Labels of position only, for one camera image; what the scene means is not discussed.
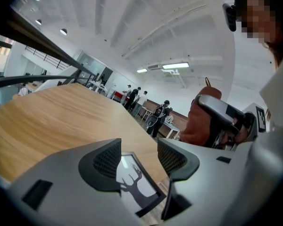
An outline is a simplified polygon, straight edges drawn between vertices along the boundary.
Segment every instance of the person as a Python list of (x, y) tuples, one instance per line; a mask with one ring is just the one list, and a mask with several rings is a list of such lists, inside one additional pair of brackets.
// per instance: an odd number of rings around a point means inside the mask
[(25, 83), (22, 84), (22, 88), (20, 89), (18, 95), (26, 96), (28, 94), (28, 89)]
[(138, 91), (140, 91), (140, 90), (141, 90), (140, 87), (138, 87), (137, 89), (132, 90), (132, 92), (131, 92), (130, 95), (129, 95), (129, 100), (128, 100), (128, 102), (125, 104), (125, 109), (126, 109), (126, 110), (129, 109), (130, 105), (132, 104), (132, 102), (133, 102), (134, 99), (135, 99), (135, 96), (138, 95)]
[(131, 94), (131, 85), (128, 85), (128, 90), (127, 91), (123, 91), (123, 97), (121, 99), (121, 104), (124, 105), (125, 100), (127, 98), (127, 96), (129, 96)]
[(141, 107), (143, 106), (143, 104), (147, 101), (147, 91), (144, 91), (143, 95), (141, 95), (136, 102), (136, 106), (132, 111), (132, 116), (137, 116), (137, 113), (139, 112), (139, 110), (141, 109)]
[[(275, 69), (278, 70), (283, 64), (283, 10), (279, 9), (279, 5), (274, 4), (273, 0), (235, 0), (235, 6), (237, 15), (236, 20), (241, 21), (242, 32), (246, 31), (248, 37), (257, 36), (259, 42), (268, 47), (275, 58)], [(276, 94), (271, 98), (269, 93), (272, 84), (283, 88), (283, 83), (280, 85), (280, 81), (271, 79), (271, 81), (260, 91), (260, 94), (267, 105), (272, 105), (272, 110), (276, 113), (278, 109), (276, 109), (276, 105), (273, 103), (273, 101), (277, 101), (275, 98)], [(271, 108), (267, 110), (266, 118), (270, 121), (271, 125), (277, 124), (274, 121), (271, 121)], [(248, 132), (242, 127), (239, 135), (237, 135), (234, 140), (236, 143), (242, 143), (247, 137)], [(228, 138), (229, 136), (225, 134), (222, 144), (225, 144), (228, 141)]]
[(166, 116), (170, 115), (170, 108), (168, 108), (170, 105), (170, 102), (168, 100), (166, 100), (162, 105), (160, 105), (159, 107), (157, 107), (153, 113), (153, 115), (158, 117), (158, 120), (155, 122), (154, 125), (150, 126), (147, 129), (147, 133), (149, 135), (152, 134), (153, 138), (156, 138), (157, 133), (159, 131), (159, 129), (161, 128), (161, 126), (164, 124)]

